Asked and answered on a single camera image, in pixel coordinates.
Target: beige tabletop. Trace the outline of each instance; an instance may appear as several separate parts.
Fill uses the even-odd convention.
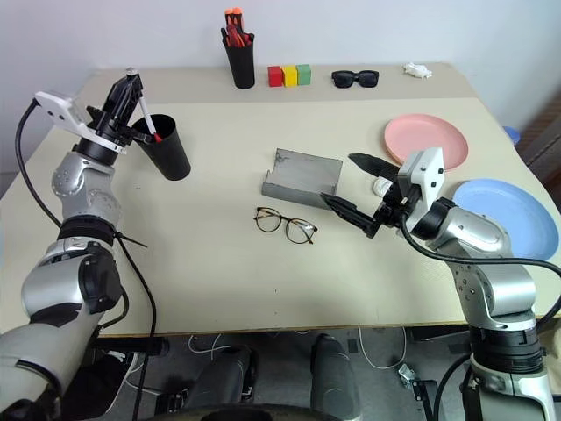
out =
[[[361,68],[372,66],[350,67]],[[313,67],[311,86],[270,89],[265,69],[259,69],[258,85],[247,91],[232,87],[228,69],[141,70],[151,112],[175,118],[193,167],[185,180],[167,181],[137,146],[115,165],[112,186],[123,208],[121,231],[149,246],[130,249],[158,304],[158,333],[463,322],[448,268],[413,251],[394,230],[382,228],[370,240],[331,211],[260,194],[279,147],[342,160],[337,194],[372,214],[380,203],[371,191],[373,177],[346,156],[369,153],[389,160],[383,130],[401,114],[444,118],[467,139],[469,156],[446,173],[444,196],[473,178],[504,180],[536,197],[561,226],[545,189],[452,67],[430,65],[429,80],[403,75],[397,66],[375,68],[377,89],[335,89],[329,74],[336,68]],[[100,105],[120,75],[108,70],[92,77],[82,102]],[[57,215],[60,203],[50,177],[74,142],[74,135],[53,129],[28,162],[37,191]],[[315,244],[295,245],[282,231],[261,232],[252,220],[256,206],[312,222],[319,227]],[[21,285],[57,230],[20,176],[0,211],[3,332],[26,323]],[[131,310],[106,333],[146,334],[146,295],[118,246],[116,259]],[[551,261],[561,264],[561,253]],[[561,282],[545,270],[529,271],[537,285],[536,312],[543,314]]]

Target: black cup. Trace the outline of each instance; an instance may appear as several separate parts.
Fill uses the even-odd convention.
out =
[[[164,177],[173,181],[182,180],[191,172],[191,165],[177,134],[175,120],[164,114],[152,114],[151,117],[156,132],[161,136],[162,141],[150,144],[138,142],[138,144]],[[150,134],[143,118],[132,125],[132,128]]]
[[[228,61],[230,62],[234,84],[240,89],[249,89],[255,84],[255,71],[253,68],[254,35],[250,33],[249,37],[252,41],[249,46],[228,46],[225,41],[223,41],[224,48],[228,54]]]

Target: eyeglasses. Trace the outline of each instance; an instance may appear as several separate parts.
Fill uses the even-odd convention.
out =
[[[363,88],[374,88],[378,84],[379,76],[380,74],[376,70],[362,70],[358,73],[338,70],[331,74],[331,79],[338,88],[350,88],[354,81],[358,81]]]
[[[317,231],[317,227],[310,222],[299,218],[283,217],[278,211],[271,208],[257,208],[257,214],[253,218],[257,223],[257,227],[263,232],[276,231],[284,219],[287,221],[285,233],[287,238],[296,244],[304,244],[312,242],[312,235]]]

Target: yellow block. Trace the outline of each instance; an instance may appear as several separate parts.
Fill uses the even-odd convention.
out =
[[[283,66],[282,76],[284,86],[297,86],[298,85],[298,72],[296,66]]]

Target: blue object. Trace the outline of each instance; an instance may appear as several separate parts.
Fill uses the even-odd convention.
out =
[[[453,200],[501,224],[510,235],[515,257],[548,260],[557,251],[559,233],[550,213],[512,184],[487,178],[472,180],[456,190]]]
[[[514,127],[510,127],[508,125],[502,126],[502,128],[507,132],[507,135],[510,136],[513,145],[518,145],[520,142],[520,132],[518,132]]]

